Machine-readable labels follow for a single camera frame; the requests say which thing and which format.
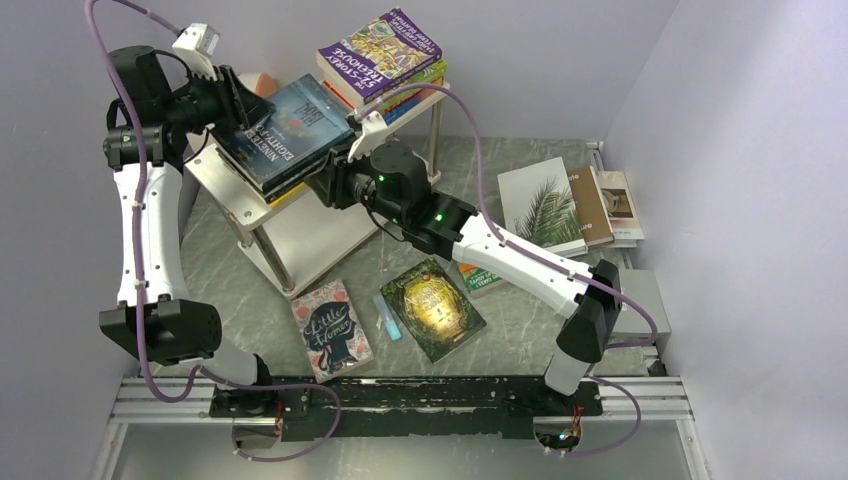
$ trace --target lavender wall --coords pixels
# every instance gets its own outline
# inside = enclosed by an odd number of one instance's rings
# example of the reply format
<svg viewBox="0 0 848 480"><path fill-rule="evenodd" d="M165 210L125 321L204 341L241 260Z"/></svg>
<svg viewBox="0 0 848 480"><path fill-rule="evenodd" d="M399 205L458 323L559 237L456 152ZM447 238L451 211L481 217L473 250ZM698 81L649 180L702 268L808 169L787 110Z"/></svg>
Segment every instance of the lavender wall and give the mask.
<svg viewBox="0 0 848 480"><path fill-rule="evenodd" d="M678 0L418 0L404 11L445 51L448 80L485 136L602 139ZM217 61L281 82L318 75L315 51L398 0L185 0L157 7L222 33ZM445 109L444 133L469 135ZM409 132L426 132L415 122Z"/></svg>
<svg viewBox="0 0 848 480"><path fill-rule="evenodd" d="M3 478L87 478L131 359L97 327L115 304L121 222L101 150L111 82L79 1L0 5ZM111 2L107 44L167 35Z"/></svg>
<svg viewBox="0 0 848 480"><path fill-rule="evenodd" d="M683 0L607 137L716 479L845 478L848 5Z"/></svg>

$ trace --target black mounting plate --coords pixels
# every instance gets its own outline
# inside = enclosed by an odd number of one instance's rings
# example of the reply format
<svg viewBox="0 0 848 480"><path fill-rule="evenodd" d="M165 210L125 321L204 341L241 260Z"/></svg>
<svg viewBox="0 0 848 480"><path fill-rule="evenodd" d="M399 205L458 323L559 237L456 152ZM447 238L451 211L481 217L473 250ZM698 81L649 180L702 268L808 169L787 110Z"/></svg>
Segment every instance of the black mounting plate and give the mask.
<svg viewBox="0 0 848 480"><path fill-rule="evenodd" d="M275 377L274 384L315 383L313 377ZM337 377L323 385L342 401L335 437L501 434L532 439L533 417L571 416L575 403L583 416L603 413L598 385L581 382L570 396L545 386L541 376ZM216 407L210 416L244 418L241 411ZM312 389L283 390L283 441L323 436L335 418L332 398ZM271 405L258 416L273 418Z"/></svg>

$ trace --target dark blue book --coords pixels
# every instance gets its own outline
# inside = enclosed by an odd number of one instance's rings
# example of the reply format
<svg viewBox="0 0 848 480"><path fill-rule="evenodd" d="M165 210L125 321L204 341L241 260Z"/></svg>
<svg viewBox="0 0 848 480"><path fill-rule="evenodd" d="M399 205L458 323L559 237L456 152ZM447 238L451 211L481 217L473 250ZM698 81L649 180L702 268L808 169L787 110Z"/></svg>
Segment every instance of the dark blue book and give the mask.
<svg viewBox="0 0 848 480"><path fill-rule="evenodd" d="M273 201L320 169L327 151L353 135L350 109L304 75L268 100L271 115L246 131L213 130L230 163L265 198Z"/></svg>

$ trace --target blue marker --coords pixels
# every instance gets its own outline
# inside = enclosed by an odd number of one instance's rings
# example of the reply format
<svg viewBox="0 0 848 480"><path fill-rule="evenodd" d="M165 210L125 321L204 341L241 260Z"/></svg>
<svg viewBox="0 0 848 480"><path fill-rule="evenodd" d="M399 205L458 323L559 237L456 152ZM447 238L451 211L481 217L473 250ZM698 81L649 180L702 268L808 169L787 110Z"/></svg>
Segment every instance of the blue marker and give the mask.
<svg viewBox="0 0 848 480"><path fill-rule="evenodd" d="M400 340L400 329L397 328L395 316L392 315L392 310L386 303L386 299L378 293L377 295L374 295L374 305L377 306L377 312L386 324L386 332L389 333L389 338L391 338L393 342Z"/></svg>

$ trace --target hardcover book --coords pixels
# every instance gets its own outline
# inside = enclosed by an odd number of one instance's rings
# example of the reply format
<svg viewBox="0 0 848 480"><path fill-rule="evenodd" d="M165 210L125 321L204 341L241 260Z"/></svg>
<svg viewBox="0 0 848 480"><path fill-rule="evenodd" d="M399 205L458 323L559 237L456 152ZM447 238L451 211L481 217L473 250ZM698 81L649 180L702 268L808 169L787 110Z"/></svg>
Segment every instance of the hardcover book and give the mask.
<svg viewBox="0 0 848 480"><path fill-rule="evenodd" d="M562 157L498 175L505 227L563 257L588 250Z"/></svg>
<svg viewBox="0 0 848 480"><path fill-rule="evenodd" d="M318 383L374 358L341 280L294 300L292 311Z"/></svg>
<svg viewBox="0 0 848 480"><path fill-rule="evenodd" d="M316 56L325 79L359 106L439 61L442 49L400 8L393 8L352 35L319 49Z"/></svg>
<svg viewBox="0 0 848 480"><path fill-rule="evenodd" d="M272 202L322 166L330 147L353 135L349 109L312 75L304 75L270 97L275 111L246 131L213 129L232 165Z"/></svg>
<svg viewBox="0 0 848 480"><path fill-rule="evenodd" d="M624 172L598 172L598 185L604 197L615 243L625 246L629 242L644 240L645 233L636 215L636 205L633 203Z"/></svg>
<svg viewBox="0 0 848 480"><path fill-rule="evenodd" d="M456 265L462 276L462 282L465 283L465 289L468 290L468 296L471 298L480 298L486 291L506 283L503 278L480 267L468 263Z"/></svg>
<svg viewBox="0 0 848 480"><path fill-rule="evenodd" d="M433 363L486 326L433 258L383 285L380 292Z"/></svg>
<svg viewBox="0 0 848 480"><path fill-rule="evenodd" d="M568 184L574 193L574 206L586 246L600 247L612 243L612 225L604 207L595 167L589 165L569 171Z"/></svg>

